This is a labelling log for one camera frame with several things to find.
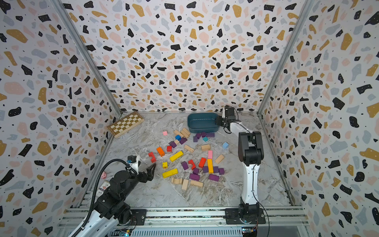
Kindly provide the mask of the teal storage bin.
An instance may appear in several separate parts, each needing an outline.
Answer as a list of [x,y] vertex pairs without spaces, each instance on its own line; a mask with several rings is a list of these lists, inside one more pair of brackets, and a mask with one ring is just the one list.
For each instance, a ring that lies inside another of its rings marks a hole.
[[220,128],[216,125],[216,113],[193,113],[187,117],[187,126],[191,133],[217,132]]

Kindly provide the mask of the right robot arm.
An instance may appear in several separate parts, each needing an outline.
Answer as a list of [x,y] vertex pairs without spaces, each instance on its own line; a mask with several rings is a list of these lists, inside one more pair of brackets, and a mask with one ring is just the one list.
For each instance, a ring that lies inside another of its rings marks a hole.
[[216,118],[216,125],[238,138],[238,158],[243,165],[243,190],[238,215],[241,222],[250,223],[258,220],[260,214],[258,174],[264,159],[263,140],[259,131],[248,129],[242,124],[236,112],[234,107],[225,106],[222,115]]

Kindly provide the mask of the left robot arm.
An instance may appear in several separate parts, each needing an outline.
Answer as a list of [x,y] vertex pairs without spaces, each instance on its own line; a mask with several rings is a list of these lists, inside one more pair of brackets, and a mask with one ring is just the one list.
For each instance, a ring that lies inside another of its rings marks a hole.
[[112,163],[121,163],[123,170],[118,171],[109,181],[110,185],[100,197],[93,192],[87,216],[70,234],[71,237],[105,237],[122,226],[121,231],[130,236],[137,226],[145,224],[147,210],[131,209],[125,200],[139,183],[153,181],[156,164],[153,163],[146,171],[139,172],[140,162],[136,156],[128,160],[112,159],[100,170],[95,181],[98,188],[101,175]]

